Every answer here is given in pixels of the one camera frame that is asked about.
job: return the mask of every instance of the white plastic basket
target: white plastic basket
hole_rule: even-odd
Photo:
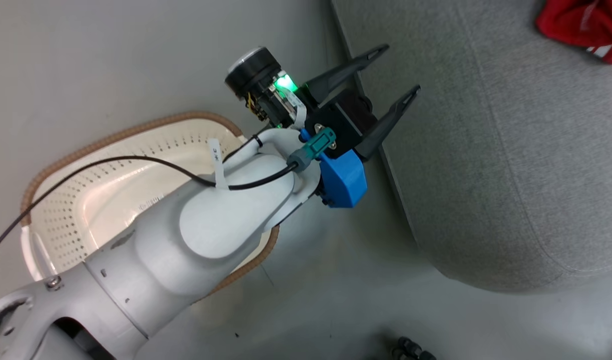
[[[125,130],[42,171],[27,189],[22,209],[72,171],[108,157],[161,158],[196,174],[211,174],[209,138],[219,139],[223,155],[245,141],[232,122],[209,112],[187,112]],[[187,180],[178,171],[148,161],[109,162],[75,176],[22,221],[22,251],[32,277],[42,280],[79,264]],[[277,235],[278,227],[262,235],[257,249],[216,290],[265,259]]]

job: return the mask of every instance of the gray couch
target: gray couch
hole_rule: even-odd
[[[546,39],[542,1],[334,0],[377,115],[422,92],[384,144],[420,248],[501,292],[612,271],[612,65]]]

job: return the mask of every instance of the green led light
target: green led light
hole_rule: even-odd
[[[288,89],[292,92],[298,89],[297,85],[295,85],[294,82],[292,82],[292,79],[290,79],[290,76],[288,74],[283,75],[279,79],[277,79],[276,82],[274,82],[274,86],[279,87],[279,88]]]

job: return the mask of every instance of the red clothing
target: red clothing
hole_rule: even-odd
[[[583,46],[612,64],[612,0],[548,0],[537,27],[549,38]]]

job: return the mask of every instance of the concrete floor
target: concrete floor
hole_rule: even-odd
[[[248,48],[267,45],[298,82],[342,60],[326,1],[130,3],[0,0],[0,231],[34,174],[107,134],[192,109],[258,129],[222,83]],[[263,266],[137,358],[385,359],[404,334],[439,360],[612,360],[612,277],[525,296],[449,280],[416,249],[383,164],[366,171],[357,208],[306,203]],[[27,281],[16,233],[0,296]]]

